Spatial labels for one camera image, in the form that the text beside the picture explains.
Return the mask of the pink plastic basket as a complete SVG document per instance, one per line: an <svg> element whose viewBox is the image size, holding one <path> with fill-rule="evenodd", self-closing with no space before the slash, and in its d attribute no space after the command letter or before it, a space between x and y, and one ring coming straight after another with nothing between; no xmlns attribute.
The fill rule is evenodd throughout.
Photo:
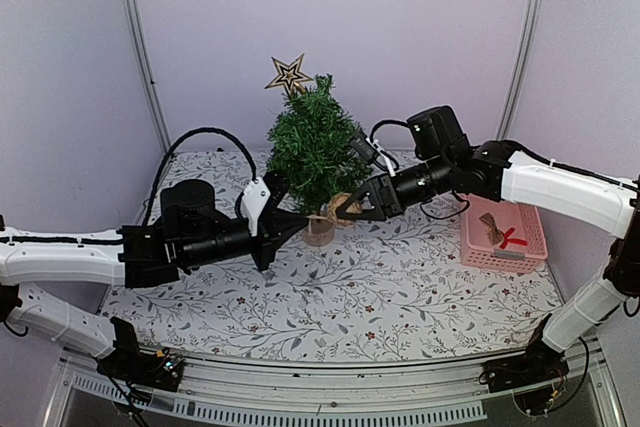
<svg viewBox="0 0 640 427"><path fill-rule="evenodd" d="M461 214L461 263L470 267L528 274L548 257L538 209L469 195Z"/></svg>

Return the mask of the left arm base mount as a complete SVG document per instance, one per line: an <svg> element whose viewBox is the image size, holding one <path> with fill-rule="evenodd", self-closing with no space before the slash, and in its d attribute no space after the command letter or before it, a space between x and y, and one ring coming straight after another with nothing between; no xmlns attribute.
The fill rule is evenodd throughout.
<svg viewBox="0 0 640 427"><path fill-rule="evenodd" d="M96 360L98 371L127 384L177 392L184 372L184 357L163 348L155 353L114 351Z"/></svg>

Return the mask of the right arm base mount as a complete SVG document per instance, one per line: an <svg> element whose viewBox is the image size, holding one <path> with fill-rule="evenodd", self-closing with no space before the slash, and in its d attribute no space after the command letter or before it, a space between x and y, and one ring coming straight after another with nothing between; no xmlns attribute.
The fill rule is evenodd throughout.
<svg viewBox="0 0 640 427"><path fill-rule="evenodd" d="M514 403L522 413L542 416L556 406L564 392L568 373L563 354L535 347L483 363L478 382L490 393L511 391Z"/></svg>

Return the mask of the gold star tree topper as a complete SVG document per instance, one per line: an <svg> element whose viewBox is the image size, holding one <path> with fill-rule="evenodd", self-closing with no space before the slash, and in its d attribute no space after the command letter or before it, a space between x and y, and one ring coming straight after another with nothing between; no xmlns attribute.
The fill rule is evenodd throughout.
<svg viewBox="0 0 640 427"><path fill-rule="evenodd" d="M275 77L268 82L265 89L282 88L285 95L304 93L305 85L314 81L314 78L302 71L305 54L302 53L290 63L271 57L276 70Z"/></svg>

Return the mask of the small green christmas tree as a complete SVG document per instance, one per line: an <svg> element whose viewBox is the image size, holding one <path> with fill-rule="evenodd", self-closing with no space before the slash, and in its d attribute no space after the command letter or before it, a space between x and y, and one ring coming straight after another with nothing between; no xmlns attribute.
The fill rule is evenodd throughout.
<svg viewBox="0 0 640 427"><path fill-rule="evenodd" d="M302 240L324 247L334 239L335 198L353 193L372 168L350 146L361 126L334 98L333 76L317 75L304 93L285 97L284 108L268 132L270 171L284 173L289 196L304 216Z"/></svg>

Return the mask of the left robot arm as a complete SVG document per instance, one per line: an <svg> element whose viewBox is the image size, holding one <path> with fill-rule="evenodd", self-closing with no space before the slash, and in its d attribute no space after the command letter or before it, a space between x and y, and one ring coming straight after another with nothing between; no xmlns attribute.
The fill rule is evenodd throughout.
<svg viewBox="0 0 640 427"><path fill-rule="evenodd" d="M279 204L288 190L278 172L250 181L228 217L215 206L214 187L188 179L163 189L154 179L150 198L160 202L156 220L86 234L52 234L1 227L1 320L35 329L111 366L128 381L148 373L134 327L108 321L37 287L37 282L89 282L127 289L172 283L211 263L250 256L260 271L308 223Z"/></svg>

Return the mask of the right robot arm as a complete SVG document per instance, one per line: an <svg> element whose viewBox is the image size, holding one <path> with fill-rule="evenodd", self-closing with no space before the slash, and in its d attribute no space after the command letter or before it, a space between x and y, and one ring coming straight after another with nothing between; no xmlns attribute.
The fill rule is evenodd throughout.
<svg viewBox="0 0 640 427"><path fill-rule="evenodd" d="M609 261L543 320L517 362L537 383L556 356L639 295L639 184L545 159L511 140L469 143L453 109L438 106L404 121L419 164L367 180L336 209L340 220L385 221L442 193L538 207L591 224L614 237Z"/></svg>

